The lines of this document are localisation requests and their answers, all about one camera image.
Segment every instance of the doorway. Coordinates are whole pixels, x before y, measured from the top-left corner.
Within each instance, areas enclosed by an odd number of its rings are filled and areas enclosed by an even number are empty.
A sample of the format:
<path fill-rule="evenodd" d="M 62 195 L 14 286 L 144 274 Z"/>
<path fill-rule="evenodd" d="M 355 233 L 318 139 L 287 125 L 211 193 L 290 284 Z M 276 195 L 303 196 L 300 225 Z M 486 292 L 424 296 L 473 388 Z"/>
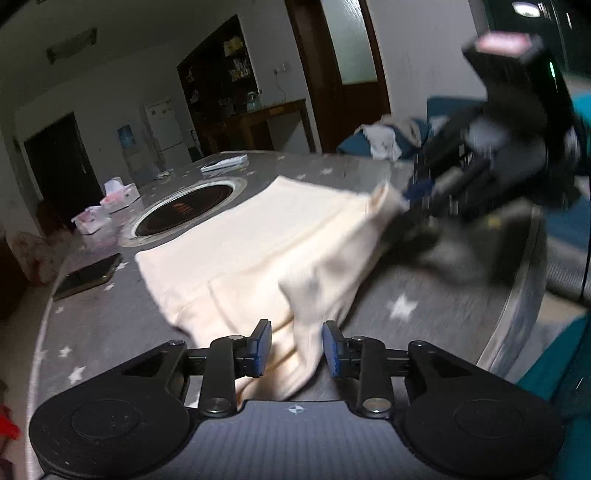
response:
<path fill-rule="evenodd" d="M 285 0 L 322 150 L 390 113 L 378 41 L 365 0 Z"/>
<path fill-rule="evenodd" d="M 73 113 L 25 142 L 31 168 L 43 198 L 63 225 L 103 198 Z"/>

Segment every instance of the cable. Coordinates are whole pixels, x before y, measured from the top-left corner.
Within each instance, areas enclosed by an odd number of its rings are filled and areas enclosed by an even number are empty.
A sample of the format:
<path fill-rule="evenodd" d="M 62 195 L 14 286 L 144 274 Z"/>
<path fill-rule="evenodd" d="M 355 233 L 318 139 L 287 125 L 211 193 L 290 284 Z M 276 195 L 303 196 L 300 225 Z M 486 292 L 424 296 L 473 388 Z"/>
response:
<path fill-rule="evenodd" d="M 281 88 L 281 85 L 279 85 L 279 77 L 277 75 L 277 70 L 273 70 L 273 73 L 275 74 L 275 83 L 277 84 L 277 88 L 279 88 L 279 90 L 281 90 L 283 92 L 283 101 L 287 101 L 287 94 L 285 92 L 285 90 L 283 88 Z"/>

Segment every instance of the wooden table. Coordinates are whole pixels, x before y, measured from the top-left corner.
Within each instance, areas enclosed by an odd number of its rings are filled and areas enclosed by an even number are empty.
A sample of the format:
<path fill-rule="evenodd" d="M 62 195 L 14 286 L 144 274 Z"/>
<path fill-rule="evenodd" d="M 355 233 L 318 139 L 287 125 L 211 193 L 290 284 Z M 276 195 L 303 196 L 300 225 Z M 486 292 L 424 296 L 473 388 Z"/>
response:
<path fill-rule="evenodd" d="M 232 115 L 223 122 L 216 124 L 201 124 L 199 131 L 207 139 L 209 149 L 212 153 L 218 153 L 220 151 L 216 137 L 220 134 L 227 134 L 229 132 L 240 133 L 245 141 L 247 150 L 267 150 L 268 145 L 261 146 L 260 140 L 258 140 L 256 135 L 252 132 L 252 127 L 271 118 L 296 112 L 300 113 L 310 152 L 316 153 L 316 145 L 314 144 L 314 137 L 310 125 L 310 118 L 308 117 L 308 110 L 306 109 L 305 99 L 276 103 L 253 112 Z"/>

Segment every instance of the table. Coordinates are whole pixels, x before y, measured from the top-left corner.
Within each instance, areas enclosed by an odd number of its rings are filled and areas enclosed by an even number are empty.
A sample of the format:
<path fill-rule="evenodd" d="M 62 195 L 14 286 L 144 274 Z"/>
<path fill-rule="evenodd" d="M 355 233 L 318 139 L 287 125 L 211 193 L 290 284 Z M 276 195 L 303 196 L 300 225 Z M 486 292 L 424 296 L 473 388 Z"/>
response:
<path fill-rule="evenodd" d="M 252 127 L 271 118 L 296 112 L 300 113 L 310 152 L 315 153 L 316 145 L 314 144 L 314 136 L 312 134 L 312 127 L 310 125 L 310 118 L 308 117 L 305 99 L 276 103 L 252 112 L 239 113 L 216 124 L 201 124 L 199 126 L 199 132 L 206 137 L 212 153 L 218 153 L 220 151 L 216 136 L 231 131 L 237 131 L 240 133 L 248 150 L 266 150 L 269 145 L 260 145 L 260 141 L 258 141 L 252 132 Z"/>
<path fill-rule="evenodd" d="M 245 152 L 248 164 L 211 175 L 246 183 L 231 208 L 264 190 L 278 176 L 354 192 L 371 192 L 384 179 L 403 188 L 412 165 L 342 155 Z M 170 339 L 192 340 L 168 325 L 150 297 L 134 255 L 178 235 L 122 247 L 122 226 L 182 188 L 203 180 L 200 167 L 236 153 L 211 155 L 140 190 L 141 198 L 113 214 L 113 229 L 75 236 L 63 276 L 114 253 L 124 267 L 107 286 L 48 302 L 33 360 L 28 418 L 48 398 Z M 494 222 L 470 227 L 443 222 L 412 241 L 393 247 L 363 282 L 343 325 L 345 336 L 380 338 L 388 348 L 406 349 L 422 339 L 498 375 L 505 375 L 537 318 L 545 285 L 545 231 L 529 204 L 506 208 Z M 411 321 L 391 316 L 391 302 L 417 301 Z M 200 378 L 191 382 L 187 404 L 196 401 Z M 397 398 L 401 386 L 395 383 Z M 325 364 L 294 401 L 349 398 L 347 384 L 334 382 Z M 40 471 L 30 446 L 30 478 Z"/>

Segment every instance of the cooktop ring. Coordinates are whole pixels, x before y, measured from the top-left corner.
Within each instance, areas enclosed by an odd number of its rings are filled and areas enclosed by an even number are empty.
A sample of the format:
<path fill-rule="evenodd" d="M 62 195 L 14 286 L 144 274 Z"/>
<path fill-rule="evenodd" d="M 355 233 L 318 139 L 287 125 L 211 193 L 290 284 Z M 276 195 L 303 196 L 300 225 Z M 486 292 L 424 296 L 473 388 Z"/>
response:
<path fill-rule="evenodd" d="M 140 247 L 185 231 L 234 201 L 245 187 L 244 179 L 221 177 L 180 189 L 128 221 L 119 243 Z"/>

